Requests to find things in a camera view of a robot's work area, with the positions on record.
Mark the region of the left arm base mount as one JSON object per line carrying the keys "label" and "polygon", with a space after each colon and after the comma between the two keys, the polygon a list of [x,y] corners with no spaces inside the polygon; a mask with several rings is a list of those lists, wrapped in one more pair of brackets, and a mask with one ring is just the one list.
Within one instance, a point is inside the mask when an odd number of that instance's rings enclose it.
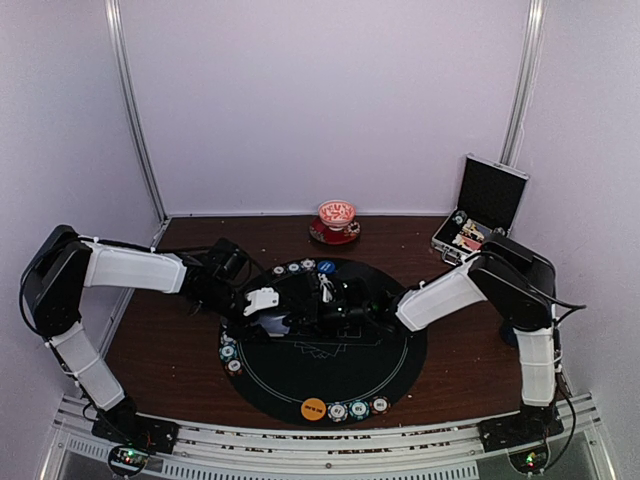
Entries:
{"label": "left arm base mount", "polygon": [[128,394],[109,409],[100,407],[92,398],[89,405],[96,413],[92,435],[114,443],[107,454],[107,466],[117,478],[131,479],[146,468],[154,455],[174,451],[179,425],[139,414]]}

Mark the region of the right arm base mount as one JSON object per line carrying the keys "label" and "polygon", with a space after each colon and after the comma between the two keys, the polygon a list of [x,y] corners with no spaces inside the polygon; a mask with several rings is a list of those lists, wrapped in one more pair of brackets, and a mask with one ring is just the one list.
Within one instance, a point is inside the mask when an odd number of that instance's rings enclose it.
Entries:
{"label": "right arm base mount", "polygon": [[528,476],[541,475],[551,465],[548,439],[564,432],[555,401],[547,406],[521,403],[516,413],[483,420],[477,428],[486,453],[508,450],[511,466]]}

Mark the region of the blue small blind button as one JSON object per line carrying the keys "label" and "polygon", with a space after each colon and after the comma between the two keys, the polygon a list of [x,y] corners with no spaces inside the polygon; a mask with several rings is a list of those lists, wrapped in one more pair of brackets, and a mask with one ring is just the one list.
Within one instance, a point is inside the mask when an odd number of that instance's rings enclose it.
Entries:
{"label": "blue small blind button", "polygon": [[336,265],[330,260],[321,260],[317,263],[317,271],[319,273],[329,275],[336,271]]}

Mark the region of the green chip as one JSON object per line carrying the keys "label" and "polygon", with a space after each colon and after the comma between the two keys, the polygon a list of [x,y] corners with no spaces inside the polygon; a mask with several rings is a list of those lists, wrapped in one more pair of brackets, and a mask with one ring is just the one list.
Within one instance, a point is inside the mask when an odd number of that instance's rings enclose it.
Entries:
{"label": "green chip", "polygon": [[361,421],[369,416],[370,406],[369,403],[364,400],[355,400],[349,404],[348,411],[353,419]]}
{"label": "green chip", "polygon": [[286,270],[289,274],[298,274],[302,271],[302,267],[299,263],[292,262],[286,265]]}
{"label": "green chip", "polygon": [[220,360],[224,363],[228,363],[233,359],[238,358],[237,348],[235,344],[224,344],[219,348]]}

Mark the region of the orange chip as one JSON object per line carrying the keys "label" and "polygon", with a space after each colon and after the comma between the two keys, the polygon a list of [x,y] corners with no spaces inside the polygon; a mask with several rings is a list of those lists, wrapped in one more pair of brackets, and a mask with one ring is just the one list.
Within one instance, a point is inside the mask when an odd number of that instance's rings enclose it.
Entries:
{"label": "orange chip", "polygon": [[282,265],[277,265],[274,266],[271,270],[271,273],[275,276],[275,277],[280,277],[282,275],[284,275],[286,273],[286,269],[284,266]]}
{"label": "orange chip", "polygon": [[386,396],[375,396],[370,400],[369,406],[373,415],[383,415],[390,410],[391,402]]}
{"label": "orange chip", "polygon": [[241,375],[243,373],[243,364],[237,358],[231,359],[225,364],[225,371],[231,377]]}

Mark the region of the grey card deck box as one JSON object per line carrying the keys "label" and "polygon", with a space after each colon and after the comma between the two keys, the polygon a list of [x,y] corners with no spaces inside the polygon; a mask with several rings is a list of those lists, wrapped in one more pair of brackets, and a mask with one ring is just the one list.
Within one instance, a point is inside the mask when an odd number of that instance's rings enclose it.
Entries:
{"label": "grey card deck box", "polygon": [[260,317],[258,324],[271,338],[280,338],[288,335],[290,326],[286,324],[286,314],[265,314]]}

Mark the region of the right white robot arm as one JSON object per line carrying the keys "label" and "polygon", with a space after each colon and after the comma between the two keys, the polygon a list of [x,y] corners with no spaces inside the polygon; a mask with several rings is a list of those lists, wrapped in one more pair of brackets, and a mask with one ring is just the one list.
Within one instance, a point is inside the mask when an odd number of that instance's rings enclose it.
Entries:
{"label": "right white robot arm", "polygon": [[306,298],[295,329],[328,335],[350,323],[389,333],[415,333],[470,305],[488,302],[515,334],[521,368],[522,412],[513,419],[519,440],[535,440],[551,424],[556,394],[556,271],[552,263],[498,233],[459,266],[398,294],[355,297],[361,278],[320,283]]}

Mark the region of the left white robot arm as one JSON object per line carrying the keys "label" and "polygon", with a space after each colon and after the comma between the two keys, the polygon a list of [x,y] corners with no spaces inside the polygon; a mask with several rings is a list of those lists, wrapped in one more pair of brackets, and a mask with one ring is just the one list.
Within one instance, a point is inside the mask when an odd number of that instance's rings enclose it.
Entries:
{"label": "left white robot arm", "polygon": [[256,264],[225,238],[211,246],[161,250],[85,236],[59,224],[21,274],[18,305],[77,390],[105,415],[106,429],[133,444],[144,424],[102,351],[117,325],[97,320],[97,314],[114,312],[121,294],[142,290],[181,296],[224,317],[234,339],[253,333],[282,337],[293,330],[287,323],[293,306],[285,294],[269,284],[243,289],[233,282],[238,271]]}

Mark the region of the orange big blind button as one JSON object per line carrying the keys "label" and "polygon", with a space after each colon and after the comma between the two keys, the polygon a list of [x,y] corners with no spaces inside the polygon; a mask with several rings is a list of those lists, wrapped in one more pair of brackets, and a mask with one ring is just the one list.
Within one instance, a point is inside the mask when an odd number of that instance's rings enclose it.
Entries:
{"label": "orange big blind button", "polygon": [[310,397],[302,402],[300,412],[306,421],[317,422],[325,417],[327,405],[319,398]]}

